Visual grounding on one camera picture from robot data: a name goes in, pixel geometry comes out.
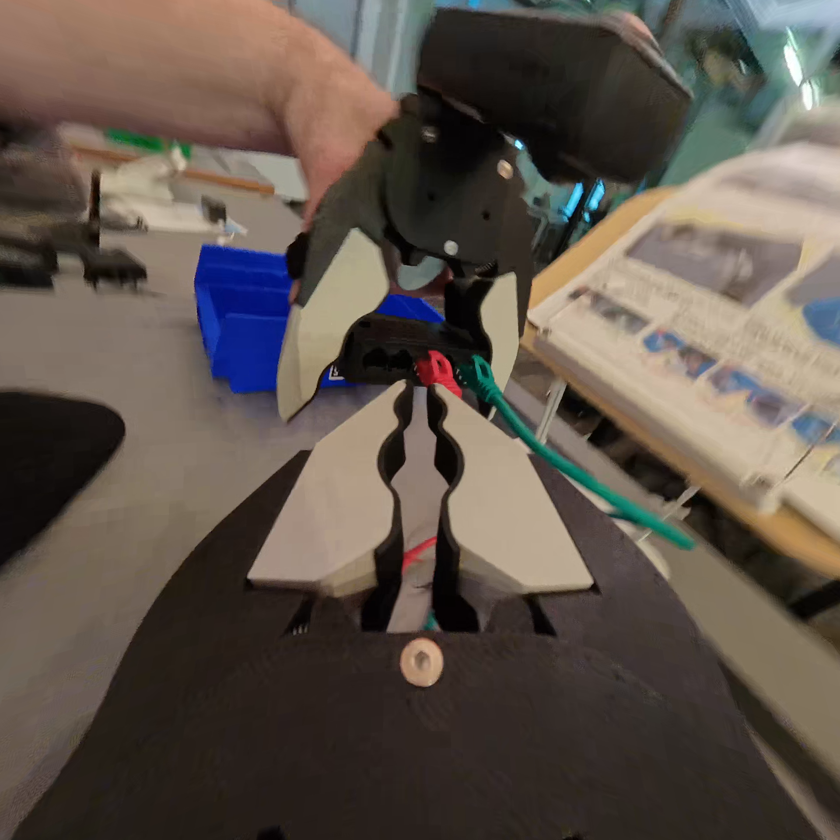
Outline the white papers pile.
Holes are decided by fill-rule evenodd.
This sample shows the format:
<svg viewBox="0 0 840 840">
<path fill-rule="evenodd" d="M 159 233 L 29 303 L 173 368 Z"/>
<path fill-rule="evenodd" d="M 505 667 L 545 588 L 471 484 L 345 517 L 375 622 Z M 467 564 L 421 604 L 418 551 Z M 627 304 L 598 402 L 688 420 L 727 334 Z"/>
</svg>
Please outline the white papers pile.
<svg viewBox="0 0 840 840">
<path fill-rule="evenodd" d="M 99 178 L 101 219 L 118 230 L 195 234 L 222 243 L 247 236 L 228 215 L 225 203 L 210 196 L 187 201 L 179 181 L 186 163 L 177 155 L 152 155 L 121 164 Z"/>
</svg>

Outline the blue plastic bin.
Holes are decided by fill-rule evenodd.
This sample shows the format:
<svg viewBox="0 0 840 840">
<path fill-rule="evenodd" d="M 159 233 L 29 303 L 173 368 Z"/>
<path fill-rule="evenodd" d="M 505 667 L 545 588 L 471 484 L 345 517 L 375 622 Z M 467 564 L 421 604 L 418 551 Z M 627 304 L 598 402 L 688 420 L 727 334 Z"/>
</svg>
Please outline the blue plastic bin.
<svg viewBox="0 0 840 840">
<path fill-rule="evenodd" d="M 273 391 L 287 328 L 291 279 L 284 255 L 203 245 L 196 315 L 213 378 L 236 394 Z"/>
</svg>

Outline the acrylic sign holder with paper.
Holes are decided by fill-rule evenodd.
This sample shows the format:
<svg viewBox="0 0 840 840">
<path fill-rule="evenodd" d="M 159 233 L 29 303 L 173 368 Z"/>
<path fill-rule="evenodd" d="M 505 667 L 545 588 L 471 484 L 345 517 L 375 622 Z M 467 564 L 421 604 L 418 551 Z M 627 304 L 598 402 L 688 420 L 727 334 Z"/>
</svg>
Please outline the acrylic sign holder with paper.
<svg viewBox="0 0 840 840">
<path fill-rule="evenodd" d="M 554 292 L 564 289 L 675 191 L 675 188 L 662 187 L 644 192 L 628 200 L 593 227 L 589 234 L 534 278 L 531 305 L 536 306 Z M 539 331 L 531 324 L 526 325 L 521 347 L 551 370 L 554 380 L 567 384 L 637 445 L 680 474 L 686 483 L 698 487 L 764 543 L 826 578 L 838 579 L 838 542 L 807 521 L 799 512 L 785 505 L 780 505 L 773 512 L 761 512 L 733 486 L 709 471 L 687 448 L 674 446 L 664 437 L 651 433 L 637 421 L 635 414 L 629 413 L 617 401 L 612 392 L 596 385 L 590 375 L 575 373 L 557 355 L 543 350 Z"/>
</svg>

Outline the person's left hand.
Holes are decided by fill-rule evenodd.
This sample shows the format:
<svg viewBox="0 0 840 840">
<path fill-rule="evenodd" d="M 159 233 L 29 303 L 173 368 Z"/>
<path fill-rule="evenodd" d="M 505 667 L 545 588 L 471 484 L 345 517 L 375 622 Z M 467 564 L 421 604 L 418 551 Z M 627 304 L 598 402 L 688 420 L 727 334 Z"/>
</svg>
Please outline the person's left hand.
<svg viewBox="0 0 840 840">
<path fill-rule="evenodd" d="M 399 107 L 346 53 L 308 28 L 272 58 L 265 102 L 301 166 L 307 230 L 328 189 Z"/>
</svg>

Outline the black network switch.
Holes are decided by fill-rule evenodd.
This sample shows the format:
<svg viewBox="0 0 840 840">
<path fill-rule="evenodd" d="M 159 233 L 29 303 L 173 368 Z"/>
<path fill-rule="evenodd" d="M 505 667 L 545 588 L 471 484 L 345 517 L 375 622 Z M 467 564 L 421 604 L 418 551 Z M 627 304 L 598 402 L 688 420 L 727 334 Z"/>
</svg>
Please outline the black network switch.
<svg viewBox="0 0 840 840">
<path fill-rule="evenodd" d="M 347 382 L 392 385 L 399 381 L 421 386 L 417 363 L 430 351 L 444 355 L 454 370 L 473 355 L 491 361 L 488 342 L 476 339 L 447 321 L 423 321 L 372 313 L 345 336 L 334 367 Z"/>
</svg>

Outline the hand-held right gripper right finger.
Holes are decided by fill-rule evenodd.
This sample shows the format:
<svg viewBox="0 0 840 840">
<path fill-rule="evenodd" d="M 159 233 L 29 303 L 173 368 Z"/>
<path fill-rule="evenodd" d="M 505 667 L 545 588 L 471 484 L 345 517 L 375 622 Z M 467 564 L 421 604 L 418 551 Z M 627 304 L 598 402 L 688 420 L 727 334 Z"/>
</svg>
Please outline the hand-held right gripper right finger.
<svg viewBox="0 0 840 840">
<path fill-rule="evenodd" d="M 525 449 L 441 385 L 427 388 L 427 420 L 447 483 L 432 583 L 439 628 L 480 630 L 464 581 L 503 600 L 589 591 L 592 574 Z"/>
</svg>

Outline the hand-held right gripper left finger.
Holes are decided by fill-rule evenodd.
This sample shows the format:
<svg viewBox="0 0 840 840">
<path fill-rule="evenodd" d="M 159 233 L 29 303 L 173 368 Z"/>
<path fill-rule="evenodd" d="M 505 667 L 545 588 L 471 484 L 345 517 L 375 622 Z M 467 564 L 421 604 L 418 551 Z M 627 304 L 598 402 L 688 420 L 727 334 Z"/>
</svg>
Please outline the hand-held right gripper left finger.
<svg viewBox="0 0 840 840">
<path fill-rule="evenodd" d="M 385 631 L 403 581 L 401 502 L 408 382 L 398 381 L 320 440 L 248 571 L 254 587 L 335 599 L 365 595 L 360 624 Z"/>
</svg>

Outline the person's left forearm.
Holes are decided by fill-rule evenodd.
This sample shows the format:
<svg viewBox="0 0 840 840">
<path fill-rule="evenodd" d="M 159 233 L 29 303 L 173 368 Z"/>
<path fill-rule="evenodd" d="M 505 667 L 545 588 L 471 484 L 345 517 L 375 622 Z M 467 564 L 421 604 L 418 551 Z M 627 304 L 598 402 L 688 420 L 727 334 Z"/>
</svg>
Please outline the person's left forearm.
<svg viewBox="0 0 840 840">
<path fill-rule="evenodd" d="M 270 2 L 2 2 L 2 125 L 88 123 L 288 153 Z"/>
</svg>

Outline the instruction sheet on stand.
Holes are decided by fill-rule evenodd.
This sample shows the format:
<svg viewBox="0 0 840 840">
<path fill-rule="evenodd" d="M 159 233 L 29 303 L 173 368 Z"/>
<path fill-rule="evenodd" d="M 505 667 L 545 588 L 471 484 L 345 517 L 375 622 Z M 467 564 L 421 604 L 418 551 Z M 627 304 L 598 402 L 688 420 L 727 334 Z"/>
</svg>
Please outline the instruction sheet on stand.
<svg viewBox="0 0 840 840">
<path fill-rule="evenodd" d="M 838 539 L 837 148 L 699 176 L 528 318 L 543 352 L 731 492 Z"/>
</svg>

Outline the black device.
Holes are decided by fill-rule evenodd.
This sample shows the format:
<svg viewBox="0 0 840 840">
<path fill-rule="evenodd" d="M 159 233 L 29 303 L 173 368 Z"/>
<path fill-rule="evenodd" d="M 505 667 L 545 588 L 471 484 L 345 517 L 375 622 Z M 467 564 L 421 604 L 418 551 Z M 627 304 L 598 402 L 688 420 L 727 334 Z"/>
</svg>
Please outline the black device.
<svg viewBox="0 0 840 840">
<path fill-rule="evenodd" d="M 87 217 L 81 228 L 78 255 L 84 280 L 94 290 L 103 281 L 120 287 L 129 285 L 134 291 L 147 281 L 147 271 L 130 253 L 119 248 L 103 248 L 101 244 L 101 172 L 91 172 Z"/>
</svg>

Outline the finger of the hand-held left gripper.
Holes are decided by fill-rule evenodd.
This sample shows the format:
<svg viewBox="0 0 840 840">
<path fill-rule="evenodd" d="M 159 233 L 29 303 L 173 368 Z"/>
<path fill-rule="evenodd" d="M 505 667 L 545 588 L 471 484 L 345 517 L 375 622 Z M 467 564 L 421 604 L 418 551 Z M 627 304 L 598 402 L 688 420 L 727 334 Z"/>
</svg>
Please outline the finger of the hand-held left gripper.
<svg viewBox="0 0 840 840">
<path fill-rule="evenodd" d="M 516 273 L 450 281 L 446 286 L 446 322 L 468 334 L 476 352 L 489 362 L 493 379 L 503 392 L 521 337 Z"/>
<path fill-rule="evenodd" d="M 290 308 L 276 373 L 283 421 L 310 403 L 351 328 L 378 309 L 390 286 L 380 246 L 351 229 L 307 301 Z"/>
</svg>

